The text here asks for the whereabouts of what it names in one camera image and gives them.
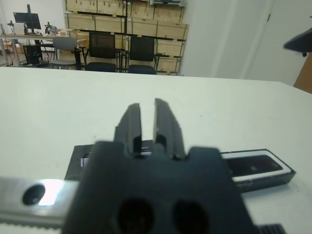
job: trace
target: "gray chair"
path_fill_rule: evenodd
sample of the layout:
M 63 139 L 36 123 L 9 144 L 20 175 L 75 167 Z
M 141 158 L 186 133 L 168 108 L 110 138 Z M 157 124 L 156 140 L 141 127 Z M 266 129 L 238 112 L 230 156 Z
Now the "gray chair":
M 75 48 L 77 48 L 77 39 L 68 38 L 68 37 L 55 37 L 53 38 L 53 46 L 55 48 L 56 55 L 58 54 L 58 50 L 75 51 Z M 70 66 L 75 66 L 76 61 L 75 60 L 60 60 L 57 57 L 56 60 L 51 61 L 51 64 L 53 66 L 70 67 Z

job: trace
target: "black office chair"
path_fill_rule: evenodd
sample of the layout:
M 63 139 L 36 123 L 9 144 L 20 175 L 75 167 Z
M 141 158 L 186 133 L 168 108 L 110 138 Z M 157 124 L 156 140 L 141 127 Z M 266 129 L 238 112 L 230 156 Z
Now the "black office chair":
M 115 35 L 100 32 L 89 33 L 89 52 L 91 57 L 115 59 Z M 116 72 L 116 65 L 108 62 L 90 62 L 86 71 Z
M 129 58 L 131 60 L 152 62 L 154 60 L 154 39 L 131 37 Z M 145 65 L 130 65 L 128 73 L 157 74 L 153 67 Z

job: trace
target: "table surface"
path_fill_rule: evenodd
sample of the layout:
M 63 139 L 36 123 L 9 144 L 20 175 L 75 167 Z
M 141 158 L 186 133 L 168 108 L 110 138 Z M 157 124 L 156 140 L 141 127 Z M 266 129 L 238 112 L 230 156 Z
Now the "table surface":
M 166 100 L 186 150 L 267 148 L 297 174 L 243 195 L 255 224 L 312 230 L 312 95 L 278 82 L 0 68 L 0 176 L 63 179 L 75 145 L 112 140 L 129 104 L 152 139 L 154 100 Z M 59 233 L 1 224 L 0 233 Z
M 54 35 L 13 35 L 13 34 L 0 34 L 0 39 L 25 39 L 25 40 L 48 40 L 53 39 L 57 36 Z

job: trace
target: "white door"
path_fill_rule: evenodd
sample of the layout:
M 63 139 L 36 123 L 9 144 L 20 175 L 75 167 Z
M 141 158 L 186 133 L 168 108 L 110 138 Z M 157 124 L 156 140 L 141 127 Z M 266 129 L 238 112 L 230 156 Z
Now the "white door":
M 272 15 L 245 78 L 280 81 L 293 86 L 306 58 L 283 44 L 312 27 L 311 0 L 276 0 Z
M 181 74 L 244 78 L 264 33 L 272 2 L 189 0 L 185 23 L 191 26 Z

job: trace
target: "cardboard box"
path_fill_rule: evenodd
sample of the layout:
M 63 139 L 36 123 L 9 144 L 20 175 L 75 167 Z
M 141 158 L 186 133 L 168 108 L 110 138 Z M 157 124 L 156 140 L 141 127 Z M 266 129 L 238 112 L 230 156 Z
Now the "cardboard box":
M 65 31 L 64 29 L 61 29 L 61 30 L 59 31 L 59 34 L 60 34 L 62 37 L 67 36 L 67 33 L 66 33 L 66 31 Z
M 13 47 L 12 41 L 11 40 L 7 40 L 7 41 L 3 41 L 3 45 L 5 49 L 9 49 L 10 47 Z
M 18 54 L 24 54 L 24 44 L 20 43 L 20 44 L 16 44 L 16 51 L 18 52 Z

